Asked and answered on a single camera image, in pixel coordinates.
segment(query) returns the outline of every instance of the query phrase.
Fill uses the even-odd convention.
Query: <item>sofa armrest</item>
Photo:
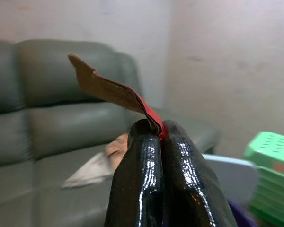
[[[220,132],[213,125],[194,118],[154,108],[161,119],[173,120],[181,125],[200,152],[205,153],[215,147],[220,140]]]

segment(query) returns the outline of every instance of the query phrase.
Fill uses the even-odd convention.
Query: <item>purple object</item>
[[[245,210],[233,202],[228,202],[238,227],[257,227],[255,222],[246,215]]]

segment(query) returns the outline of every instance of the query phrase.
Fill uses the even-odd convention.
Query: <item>glossy black rubber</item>
[[[236,227],[216,174],[202,154],[181,126],[170,120],[163,124],[165,226]]]
[[[143,119],[131,128],[128,145],[113,177],[105,227],[160,227],[164,191],[160,140]]]

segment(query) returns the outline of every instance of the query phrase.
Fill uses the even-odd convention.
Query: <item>sofa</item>
[[[134,60],[101,43],[0,41],[0,227],[101,227],[111,180],[61,184],[141,116],[80,91],[67,54],[142,93]],[[212,152],[218,130],[156,109]]]

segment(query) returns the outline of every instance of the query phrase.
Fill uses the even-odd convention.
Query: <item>white wall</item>
[[[100,41],[139,64],[146,100],[162,106],[170,0],[0,0],[0,39]]]
[[[170,109],[222,129],[220,154],[284,134],[284,1],[173,1],[166,93]]]

